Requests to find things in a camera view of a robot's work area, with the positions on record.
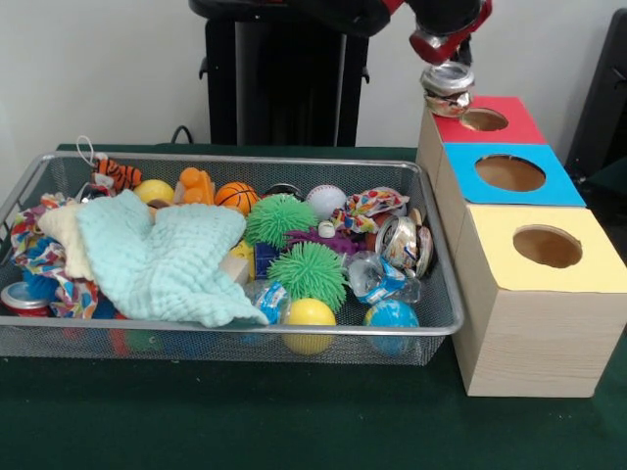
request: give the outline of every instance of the colorful fabric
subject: colorful fabric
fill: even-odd
[[[336,209],[331,221],[336,230],[355,233],[377,233],[379,226],[374,216],[401,208],[410,198],[388,188],[376,188],[354,194],[341,209]]]
[[[18,213],[11,230],[13,263],[33,275],[59,282],[59,300],[50,304],[55,315],[91,318],[98,305],[98,287],[94,282],[72,279],[67,275],[65,249],[53,238],[46,237],[37,225],[43,214],[71,201],[59,193],[45,194],[41,197],[41,205]]]

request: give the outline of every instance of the muslin towel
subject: muslin towel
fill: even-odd
[[[153,224],[148,207],[124,191],[91,201],[76,220],[96,282],[128,318],[207,327],[235,318],[267,324],[218,269],[244,233],[241,213],[187,205],[157,211]]]

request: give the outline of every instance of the metal wire basket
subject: metal wire basket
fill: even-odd
[[[445,337],[461,327],[462,302],[440,218],[428,179],[415,164],[122,153],[110,156],[123,165],[140,168],[145,179],[158,178],[171,185],[186,167],[196,166],[207,170],[217,186],[241,180],[264,189],[289,182],[307,194],[317,184],[329,183],[347,194],[387,186],[409,195],[410,206],[426,214],[435,245],[435,262],[423,278],[422,300],[415,307],[420,327],[362,326],[366,307],[351,294],[337,314],[338,325],[333,327],[208,329],[193,323],[24,318],[2,309],[0,355],[424,365]],[[4,259],[0,288],[21,279],[20,270],[8,262],[9,232],[15,214],[39,204],[44,193],[74,195],[89,172],[75,153],[45,155],[26,170],[0,209],[0,220],[4,221],[0,227],[0,256]],[[299,355],[285,346],[286,335],[298,335],[291,337],[296,342],[325,341],[330,346],[319,354]]]

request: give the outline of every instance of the purple spiky toy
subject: purple spiky toy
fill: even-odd
[[[287,235],[287,249],[291,250],[297,243],[313,242],[324,245],[335,253],[343,255],[354,255],[356,252],[362,252],[365,250],[365,242],[355,242],[342,234],[342,232],[335,232],[333,238],[322,238],[318,235],[317,229],[312,227],[309,232],[302,230],[291,230],[286,233]]]

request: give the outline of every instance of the wooden box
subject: wooden box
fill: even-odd
[[[436,186],[444,144],[546,144],[522,102],[514,97],[478,96],[461,119],[422,115],[417,162]]]
[[[453,255],[467,203],[585,207],[548,145],[445,144],[435,197]]]
[[[454,335],[471,396],[590,397],[627,322],[627,268],[580,208],[466,208]]]

